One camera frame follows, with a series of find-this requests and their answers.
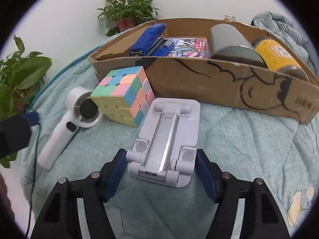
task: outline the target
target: black cable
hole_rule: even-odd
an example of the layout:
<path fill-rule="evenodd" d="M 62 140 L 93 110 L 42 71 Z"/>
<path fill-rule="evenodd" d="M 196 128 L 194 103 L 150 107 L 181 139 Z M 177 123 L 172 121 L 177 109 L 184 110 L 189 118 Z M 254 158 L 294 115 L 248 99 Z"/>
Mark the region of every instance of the black cable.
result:
<path fill-rule="evenodd" d="M 38 142 L 39 137 L 41 133 L 41 124 L 39 123 L 39 133 L 35 142 L 35 154 L 34 154 L 34 166 L 33 166 L 33 178 L 32 178 L 32 189 L 31 189 L 31 197 L 30 197 L 30 210 L 29 210 L 29 219 L 28 219 L 28 228 L 26 231 L 26 238 L 28 238 L 28 233 L 30 230 L 30 223 L 31 223 L 31 212 L 32 212 L 32 195 L 34 190 L 34 184 L 35 184 L 35 172 L 36 172 L 36 165 L 37 165 L 37 153 L 38 153 Z"/>

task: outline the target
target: red flower pot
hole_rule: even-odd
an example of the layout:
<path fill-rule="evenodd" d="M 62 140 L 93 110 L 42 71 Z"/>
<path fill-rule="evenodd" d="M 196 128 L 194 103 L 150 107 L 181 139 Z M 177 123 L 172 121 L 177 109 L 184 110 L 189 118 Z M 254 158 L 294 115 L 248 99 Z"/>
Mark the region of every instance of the red flower pot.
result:
<path fill-rule="evenodd" d="M 133 17 L 128 17 L 125 18 L 124 20 L 120 21 L 115 21 L 117 27 L 119 28 L 120 32 L 123 32 L 129 28 L 133 28 L 134 27 L 134 19 Z"/>

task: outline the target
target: blue stapler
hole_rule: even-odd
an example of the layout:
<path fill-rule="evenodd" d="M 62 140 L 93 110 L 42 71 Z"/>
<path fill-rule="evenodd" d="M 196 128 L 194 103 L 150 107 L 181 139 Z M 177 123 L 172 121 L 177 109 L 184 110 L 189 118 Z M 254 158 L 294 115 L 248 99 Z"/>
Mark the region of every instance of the blue stapler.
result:
<path fill-rule="evenodd" d="M 149 26 L 130 49 L 130 55 L 165 57 L 174 48 L 171 38 L 161 37 L 166 25 L 164 23 Z"/>

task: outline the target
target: fan button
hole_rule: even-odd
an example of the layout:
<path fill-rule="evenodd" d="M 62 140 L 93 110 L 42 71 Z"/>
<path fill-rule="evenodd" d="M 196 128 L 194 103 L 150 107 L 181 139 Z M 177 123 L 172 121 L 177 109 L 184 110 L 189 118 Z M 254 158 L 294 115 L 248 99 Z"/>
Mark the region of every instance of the fan button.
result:
<path fill-rule="evenodd" d="M 68 130 L 70 130 L 71 132 L 74 132 L 77 130 L 77 126 L 75 126 L 72 122 L 68 122 L 66 123 L 66 127 L 68 128 Z"/>

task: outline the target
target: yellow can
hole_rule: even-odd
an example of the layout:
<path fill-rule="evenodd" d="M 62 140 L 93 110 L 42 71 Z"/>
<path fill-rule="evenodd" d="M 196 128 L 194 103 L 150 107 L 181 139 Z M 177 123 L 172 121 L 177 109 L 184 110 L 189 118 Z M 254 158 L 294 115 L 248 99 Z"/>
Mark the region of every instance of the yellow can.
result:
<path fill-rule="evenodd" d="M 256 39 L 252 44 L 270 71 L 286 73 L 309 81 L 298 62 L 277 41 L 270 37 L 262 37 Z"/>

